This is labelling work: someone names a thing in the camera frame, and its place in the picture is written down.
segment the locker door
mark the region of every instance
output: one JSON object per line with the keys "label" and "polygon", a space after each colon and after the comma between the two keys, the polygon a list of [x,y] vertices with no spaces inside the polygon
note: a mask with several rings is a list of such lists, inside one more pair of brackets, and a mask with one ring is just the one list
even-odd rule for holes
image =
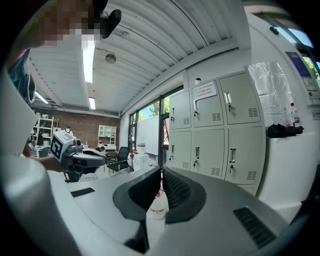
{"label": "locker door", "polygon": [[260,122],[258,103],[247,74],[229,76],[219,82],[229,125]]}
{"label": "locker door", "polygon": [[228,136],[225,180],[236,184],[256,184],[261,166],[262,128],[233,128],[228,130]]}
{"label": "locker door", "polygon": [[189,91],[170,98],[170,127],[191,128]]}
{"label": "locker door", "polygon": [[214,86],[217,95],[193,101],[194,127],[222,126],[224,124],[216,81],[214,81]]}
{"label": "locker door", "polygon": [[172,131],[169,140],[169,167],[190,170],[191,131]]}
{"label": "locker door", "polygon": [[224,129],[192,132],[191,171],[221,179],[224,153]]}

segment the ceiling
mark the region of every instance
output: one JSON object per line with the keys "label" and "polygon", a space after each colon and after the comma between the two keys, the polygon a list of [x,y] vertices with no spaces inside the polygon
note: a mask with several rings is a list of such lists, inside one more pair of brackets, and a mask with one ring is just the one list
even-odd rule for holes
{"label": "ceiling", "polygon": [[[235,37],[229,0],[109,0],[106,12],[122,11],[120,24],[97,42],[93,83],[85,83],[81,39],[70,36],[57,46],[33,49],[32,76],[39,91],[60,107],[117,113],[154,79],[187,56]],[[116,62],[106,62],[107,54]]]}

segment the fluorescent light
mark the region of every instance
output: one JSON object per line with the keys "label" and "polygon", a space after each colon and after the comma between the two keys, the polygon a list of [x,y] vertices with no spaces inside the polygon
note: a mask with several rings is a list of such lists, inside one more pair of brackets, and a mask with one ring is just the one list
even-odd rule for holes
{"label": "fluorescent light", "polygon": [[90,103],[90,108],[92,110],[96,109],[96,102],[95,102],[95,98],[89,98],[89,103]]}
{"label": "fluorescent light", "polygon": [[94,67],[95,41],[88,40],[87,47],[83,49],[83,74],[87,83],[93,83],[93,67]]}
{"label": "fluorescent light", "polygon": [[35,92],[35,96],[37,96],[40,100],[42,100],[45,104],[49,104],[48,101],[46,101],[46,99],[44,97],[41,96],[41,94],[39,92]]}

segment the bottle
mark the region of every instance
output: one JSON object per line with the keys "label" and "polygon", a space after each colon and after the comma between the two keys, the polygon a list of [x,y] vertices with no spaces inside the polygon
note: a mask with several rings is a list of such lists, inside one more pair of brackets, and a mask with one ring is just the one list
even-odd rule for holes
{"label": "bottle", "polygon": [[290,104],[290,106],[291,106],[291,116],[292,116],[293,127],[300,127],[300,118],[298,115],[298,110],[293,102]]}

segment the black chair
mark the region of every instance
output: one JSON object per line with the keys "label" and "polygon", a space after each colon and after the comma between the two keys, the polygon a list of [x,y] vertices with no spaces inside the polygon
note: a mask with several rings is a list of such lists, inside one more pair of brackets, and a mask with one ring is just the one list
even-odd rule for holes
{"label": "black chair", "polygon": [[108,161],[107,167],[109,168],[109,175],[110,175],[110,169],[114,173],[119,172],[121,173],[120,170],[124,168],[128,168],[128,155],[129,155],[129,148],[127,146],[122,146],[119,150],[119,153],[116,157],[110,158]]}

